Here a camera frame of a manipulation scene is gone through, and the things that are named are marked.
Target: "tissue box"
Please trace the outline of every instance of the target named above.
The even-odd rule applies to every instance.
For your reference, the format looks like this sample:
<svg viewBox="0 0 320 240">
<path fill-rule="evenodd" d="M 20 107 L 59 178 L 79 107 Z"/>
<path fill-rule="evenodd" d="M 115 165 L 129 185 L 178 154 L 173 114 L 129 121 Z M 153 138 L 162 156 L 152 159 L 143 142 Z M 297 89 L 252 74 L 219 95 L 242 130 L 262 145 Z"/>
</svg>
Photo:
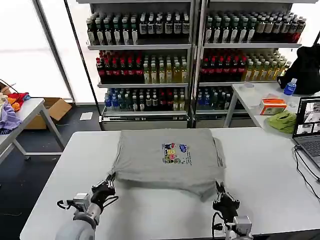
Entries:
<svg viewBox="0 0 320 240">
<path fill-rule="evenodd" d="M 260 103 L 260 115 L 275 115 L 283 112 L 287 104 L 279 98 L 263 98 Z"/>
</svg>

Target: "green cloth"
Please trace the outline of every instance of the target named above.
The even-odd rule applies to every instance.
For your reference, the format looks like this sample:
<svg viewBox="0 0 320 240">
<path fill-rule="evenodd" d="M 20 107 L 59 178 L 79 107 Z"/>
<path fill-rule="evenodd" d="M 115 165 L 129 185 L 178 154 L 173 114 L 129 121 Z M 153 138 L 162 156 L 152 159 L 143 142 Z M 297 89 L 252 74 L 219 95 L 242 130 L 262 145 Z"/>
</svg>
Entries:
<svg viewBox="0 0 320 240">
<path fill-rule="evenodd" d="M 271 117 L 268 117 L 266 121 L 268 124 L 278 129 L 282 133 L 292 134 L 295 130 L 297 115 L 295 113 L 284 110 Z"/>
</svg>

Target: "shelf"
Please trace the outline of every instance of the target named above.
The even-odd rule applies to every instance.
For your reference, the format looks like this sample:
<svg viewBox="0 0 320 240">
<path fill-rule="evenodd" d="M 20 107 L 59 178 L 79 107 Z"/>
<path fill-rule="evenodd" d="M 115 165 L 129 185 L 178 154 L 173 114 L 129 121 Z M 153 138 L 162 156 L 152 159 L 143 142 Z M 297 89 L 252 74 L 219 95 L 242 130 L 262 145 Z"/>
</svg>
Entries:
<svg viewBox="0 0 320 240">
<path fill-rule="evenodd" d="M 276 83 L 276 81 L 228 81 L 228 82 L 200 82 L 199 87 L 223 87 L 232 86 L 232 84 L 264 84 L 264 83 Z"/>
<path fill-rule="evenodd" d="M 188 83 L 102 84 L 101 82 L 99 82 L 98 87 L 102 89 L 186 88 L 188 87 Z"/>
<path fill-rule="evenodd" d="M 195 111 L 196 115 L 227 115 L 228 110 L 197 110 Z M 246 114 L 245 109 L 234 110 L 233 114 Z"/>
<path fill-rule="evenodd" d="M 186 111 L 111 111 L 104 112 L 103 117 L 183 117 Z"/>
<path fill-rule="evenodd" d="M 186 38 L 173 39 L 138 39 L 138 45 L 88 45 L 89 50 L 172 50 L 190 49 L 191 43 Z"/>
<path fill-rule="evenodd" d="M 318 0 L 210 0 L 211 3 L 285 3 L 285 4 L 315 4 Z"/>
<path fill-rule="evenodd" d="M 205 43 L 205 49 L 296 49 L 301 47 L 298 43 Z"/>
<path fill-rule="evenodd" d="M 192 0 L 76 0 L 79 4 L 189 3 Z"/>
</svg>

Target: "paper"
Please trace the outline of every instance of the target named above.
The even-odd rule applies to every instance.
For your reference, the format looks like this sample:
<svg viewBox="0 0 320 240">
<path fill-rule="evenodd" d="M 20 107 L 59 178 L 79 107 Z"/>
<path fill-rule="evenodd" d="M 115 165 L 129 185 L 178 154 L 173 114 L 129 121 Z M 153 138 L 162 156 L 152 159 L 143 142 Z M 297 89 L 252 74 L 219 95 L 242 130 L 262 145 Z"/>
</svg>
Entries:
<svg viewBox="0 0 320 240">
<path fill-rule="evenodd" d="M 92 114 L 93 114 L 92 111 L 82 113 L 82 114 L 81 114 L 81 117 L 80 117 L 80 121 L 83 121 L 83 120 L 91 120 Z"/>
</svg>

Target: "small white table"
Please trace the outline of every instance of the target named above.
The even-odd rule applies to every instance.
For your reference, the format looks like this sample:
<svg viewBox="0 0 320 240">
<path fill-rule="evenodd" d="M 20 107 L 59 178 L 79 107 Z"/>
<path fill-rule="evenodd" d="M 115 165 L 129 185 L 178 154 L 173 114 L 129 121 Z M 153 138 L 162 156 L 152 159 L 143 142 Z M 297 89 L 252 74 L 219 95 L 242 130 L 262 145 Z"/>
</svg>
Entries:
<svg viewBox="0 0 320 240">
<path fill-rule="evenodd" d="M 249 114 L 250 118 L 257 127 L 263 128 L 268 132 L 273 132 L 281 135 L 282 133 L 276 129 L 269 126 L 266 122 L 266 119 L 270 115 L 260 115 L 259 104 L 262 98 L 267 97 L 269 94 L 274 96 L 283 96 L 284 90 L 280 88 L 277 82 L 272 83 L 252 83 L 254 85 L 253 89 L 248 89 L 245 86 L 246 83 L 235 83 L 232 84 L 233 96 L 230 102 L 229 110 L 224 121 L 224 128 L 228 128 L 232 120 L 232 116 L 235 110 L 237 100 L 241 102 L 246 112 Z M 320 96 L 320 93 L 317 92 L 313 96 Z M 290 101 L 295 103 L 295 107 L 287 106 L 286 110 L 297 113 L 300 97 L 302 95 L 293 95 L 290 97 Z"/>
<path fill-rule="evenodd" d="M 24 130 L 24 128 L 40 113 L 49 130 L 53 133 L 58 145 L 62 150 L 65 149 L 65 142 L 63 141 L 58 129 L 53 123 L 48 110 L 44 106 L 45 100 L 43 98 L 31 98 L 25 101 L 16 116 L 22 123 L 14 129 L 11 133 L 0 135 L 0 164 L 8 156 L 8 154 L 16 147 L 25 157 L 29 159 L 34 155 L 61 155 L 61 152 L 26 152 L 23 147 L 16 140 L 17 136 Z"/>
<path fill-rule="evenodd" d="M 223 145 L 226 187 L 240 200 L 238 214 L 249 216 L 254 235 L 320 229 L 319 202 L 296 171 L 290 139 L 259 127 L 211 131 Z M 20 234 L 21 240 L 55 239 L 74 213 L 58 208 L 57 201 L 90 193 L 92 185 L 106 178 L 119 137 L 120 131 L 72 135 Z M 320 192 L 320 184 L 300 168 Z M 118 181 L 114 185 L 119 200 L 100 216 L 96 240 L 211 239 L 215 196 L 201 202 L 186 191 L 131 187 Z"/>
</svg>

